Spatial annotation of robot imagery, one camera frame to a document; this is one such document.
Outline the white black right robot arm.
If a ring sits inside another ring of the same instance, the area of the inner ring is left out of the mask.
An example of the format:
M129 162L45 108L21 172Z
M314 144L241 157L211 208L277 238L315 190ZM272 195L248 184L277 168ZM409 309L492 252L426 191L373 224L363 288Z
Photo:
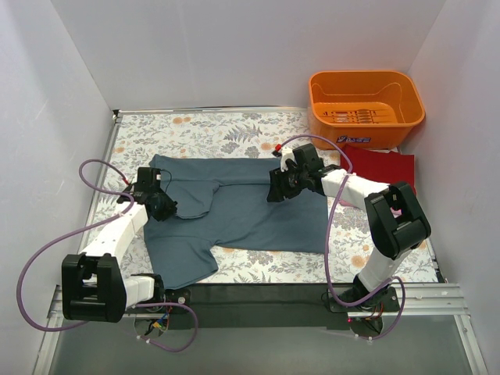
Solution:
M352 286L331 296L343 307L374 303L395 280L395 271L407 254L431 234L412 187L406 182L368 180L340 166L325 165L311 143L297 148L277 145L273 155L280 165L270 171L268 202L282 202L309 190L335 202L345 200L366 214L375 248Z

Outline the aluminium frame rail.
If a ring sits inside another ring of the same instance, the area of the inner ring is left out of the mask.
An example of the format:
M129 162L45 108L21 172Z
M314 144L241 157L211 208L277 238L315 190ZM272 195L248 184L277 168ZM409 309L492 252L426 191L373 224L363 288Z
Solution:
M120 111L133 113L283 112L295 107ZM106 155L111 145L111 138ZM36 374L484 374L487 369L457 284L437 280L426 243L403 264L402 314L384 314L385 338L365 341L325 327L207 328L180 353L135 336L133 317L44 335Z

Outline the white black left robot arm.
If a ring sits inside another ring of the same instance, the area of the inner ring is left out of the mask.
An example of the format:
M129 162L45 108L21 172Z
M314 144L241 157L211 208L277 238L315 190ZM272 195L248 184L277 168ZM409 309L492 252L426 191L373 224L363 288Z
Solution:
M68 320L117 323L130 307L164 300L160 275L123 277L120 271L126 250L145 224L177 212L177 202L161 188L161 170L140 167L116 203L117 218L79 254L62 261L62 312Z

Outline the blue-grey t-shirt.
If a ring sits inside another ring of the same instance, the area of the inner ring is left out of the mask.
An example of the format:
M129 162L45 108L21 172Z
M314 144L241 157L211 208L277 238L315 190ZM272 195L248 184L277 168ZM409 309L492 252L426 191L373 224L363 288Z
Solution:
M145 245L168 289L218 270L215 245L260 251L322 253L327 199L311 191L281 203L266 200L278 159L174 159L154 155L161 187L177 202L164 221L145 224Z

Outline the floral patterned table mat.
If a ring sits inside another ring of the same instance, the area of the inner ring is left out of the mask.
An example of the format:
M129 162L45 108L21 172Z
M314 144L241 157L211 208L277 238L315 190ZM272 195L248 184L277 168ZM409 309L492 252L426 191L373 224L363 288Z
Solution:
M308 130L303 110L120 115L107 159L133 177L156 154L173 158L269 158L275 144ZM330 274L348 283L373 250L364 213L338 205L330 234ZM212 248L208 283L323 283L322 254Z

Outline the orange plastic basket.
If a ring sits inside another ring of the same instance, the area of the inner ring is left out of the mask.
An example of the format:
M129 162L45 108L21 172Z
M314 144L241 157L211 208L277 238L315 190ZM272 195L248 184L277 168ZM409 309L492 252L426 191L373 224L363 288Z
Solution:
M341 148L397 148L424 118L416 86L404 73L322 71L309 78L309 132Z

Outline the pink folded t-shirt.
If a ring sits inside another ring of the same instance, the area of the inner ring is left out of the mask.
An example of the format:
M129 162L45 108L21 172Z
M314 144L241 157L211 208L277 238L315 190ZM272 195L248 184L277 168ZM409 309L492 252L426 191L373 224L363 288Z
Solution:
M338 203L339 203L339 204L341 204L341 205L343 205L343 206L347 206L347 207L354 207L354 205L353 205L352 203L347 202L347 201L345 201L345 200L343 200L343 199L340 199L340 200L338 201Z

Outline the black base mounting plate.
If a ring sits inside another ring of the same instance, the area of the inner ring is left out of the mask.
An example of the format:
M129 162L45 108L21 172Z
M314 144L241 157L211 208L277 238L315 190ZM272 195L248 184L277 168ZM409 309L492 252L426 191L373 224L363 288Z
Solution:
M384 314L399 310L394 288L378 305L345 308L337 305L325 284L193 284L165 290L166 302L194 310L201 328L325 327L348 330L349 314L368 317L378 333Z

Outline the red folded t-shirt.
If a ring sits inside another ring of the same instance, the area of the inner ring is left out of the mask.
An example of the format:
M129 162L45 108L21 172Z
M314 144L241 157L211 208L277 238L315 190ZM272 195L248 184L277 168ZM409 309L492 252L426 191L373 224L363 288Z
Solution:
M352 172L376 182L408 183L415 189L415 156L398 152L377 152L346 145L344 153L352 162Z

